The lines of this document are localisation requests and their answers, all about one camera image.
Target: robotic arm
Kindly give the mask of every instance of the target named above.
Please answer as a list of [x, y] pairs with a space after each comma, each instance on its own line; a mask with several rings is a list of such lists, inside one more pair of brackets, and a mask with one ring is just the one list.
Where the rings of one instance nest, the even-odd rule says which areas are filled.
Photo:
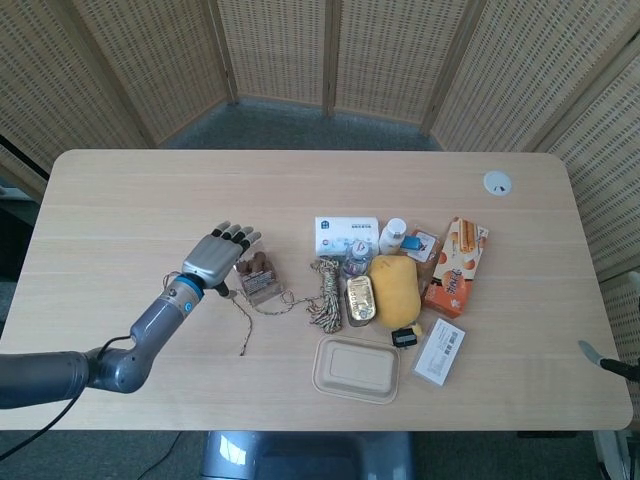
[[[224, 222], [187, 256], [182, 273], [133, 324], [128, 350], [102, 348], [86, 353], [0, 354], [0, 408], [17, 408], [77, 397], [85, 387], [131, 393], [149, 376], [153, 361], [202, 300], [204, 291], [228, 297], [224, 283], [238, 258], [260, 238], [252, 227]], [[126, 339], [118, 337], [113, 340]]]

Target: white hole cover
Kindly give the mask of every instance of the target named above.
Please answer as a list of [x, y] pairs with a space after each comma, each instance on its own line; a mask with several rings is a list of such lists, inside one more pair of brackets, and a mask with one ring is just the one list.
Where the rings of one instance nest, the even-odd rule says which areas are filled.
[[492, 195], [504, 197], [511, 193], [511, 179], [506, 173], [493, 170], [485, 174], [484, 188]]

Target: packaged food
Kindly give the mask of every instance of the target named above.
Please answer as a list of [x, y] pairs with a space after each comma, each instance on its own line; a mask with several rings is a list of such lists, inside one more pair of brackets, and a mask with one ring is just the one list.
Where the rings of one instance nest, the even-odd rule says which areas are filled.
[[366, 275], [347, 280], [344, 292], [347, 318], [352, 327], [364, 327], [376, 315], [376, 303], [373, 299], [371, 279]]
[[411, 369], [414, 375], [444, 385], [463, 338], [462, 330], [439, 318], [416, 355]]
[[420, 315], [420, 290], [413, 260], [400, 255], [379, 255], [371, 262], [378, 322], [396, 330]]
[[378, 219], [375, 217], [316, 217], [316, 256], [343, 257], [356, 240], [378, 254]]
[[240, 286], [251, 305], [259, 305], [277, 295], [284, 287], [262, 241], [258, 240], [242, 255], [234, 267]]
[[484, 251], [489, 230], [454, 218], [438, 258], [433, 278], [422, 297], [425, 307], [456, 318], [464, 310]]
[[429, 233], [426, 230], [416, 227], [411, 233], [411, 237], [420, 240], [420, 246], [417, 250], [413, 248], [400, 248], [400, 254], [413, 258], [416, 261], [418, 269], [418, 277], [428, 282], [431, 280], [433, 271], [438, 263], [438, 253], [442, 248], [442, 241], [439, 235]]

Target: gray carpet floor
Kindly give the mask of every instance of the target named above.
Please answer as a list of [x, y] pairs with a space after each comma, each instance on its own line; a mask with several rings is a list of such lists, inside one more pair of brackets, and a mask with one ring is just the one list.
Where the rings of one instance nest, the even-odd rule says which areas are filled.
[[[260, 101], [215, 109], [164, 147], [437, 150], [414, 127], [351, 115], [326, 119], [318, 109]], [[0, 332], [14, 287], [0, 282]], [[0, 431], [0, 452], [28, 433]], [[136, 479], [164, 455], [175, 436], [175, 432], [52, 431], [1, 463], [0, 480]], [[185, 433], [169, 458], [144, 478], [197, 478], [203, 445], [203, 433]], [[419, 433], [414, 435], [414, 458], [419, 479], [600, 478], [588, 432], [568, 439], [519, 439], [511, 432]]]

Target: white box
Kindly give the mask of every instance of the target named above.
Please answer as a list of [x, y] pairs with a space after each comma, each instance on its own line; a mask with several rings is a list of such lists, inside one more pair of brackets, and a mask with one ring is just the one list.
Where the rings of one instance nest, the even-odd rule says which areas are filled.
[[316, 217], [316, 255], [344, 256], [356, 240], [371, 244], [378, 254], [378, 219], [375, 217]]
[[444, 385], [463, 338], [462, 330], [439, 318], [416, 356], [413, 373], [436, 385]]

